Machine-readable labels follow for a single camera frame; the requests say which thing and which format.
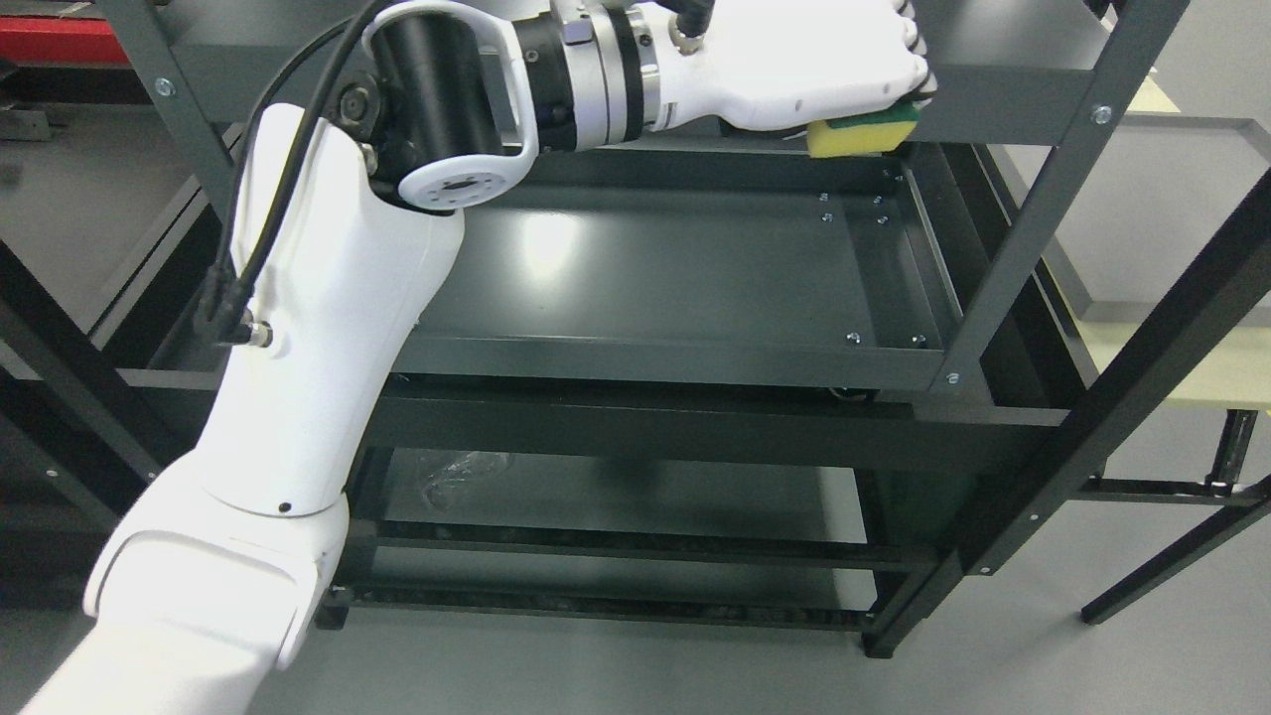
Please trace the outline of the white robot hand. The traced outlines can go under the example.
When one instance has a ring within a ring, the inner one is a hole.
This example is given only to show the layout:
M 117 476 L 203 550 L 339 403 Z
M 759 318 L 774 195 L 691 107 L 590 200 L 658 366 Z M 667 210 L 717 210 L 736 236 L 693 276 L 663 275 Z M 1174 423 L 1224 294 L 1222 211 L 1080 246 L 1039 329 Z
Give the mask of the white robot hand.
M 653 130 L 708 116 L 751 131 L 927 102 L 927 63 L 907 1 L 718 1 L 702 46 L 683 55 L 670 9 L 639 3 L 658 63 Z

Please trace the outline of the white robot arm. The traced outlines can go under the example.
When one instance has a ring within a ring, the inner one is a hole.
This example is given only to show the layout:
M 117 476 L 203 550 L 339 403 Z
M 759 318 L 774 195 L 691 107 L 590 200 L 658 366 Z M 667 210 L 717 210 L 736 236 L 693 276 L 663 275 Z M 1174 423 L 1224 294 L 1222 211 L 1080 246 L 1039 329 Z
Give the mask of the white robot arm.
M 244 714 L 285 669 L 336 577 L 355 451 L 400 345 L 449 276 L 463 211 L 512 189 L 539 152 L 527 22 L 450 1 L 372 1 L 308 107 L 263 105 L 236 177 L 214 307 L 228 364 L 197 444 L 130 507 L 92 566 L 94 625 L 27 714 Z M 322 117 L 364 47 L 426 110 L 477 128 L 477 53 L 494 50 L 520 131 L 512 157 L 442 149 L 393 199 L 361 145 Z

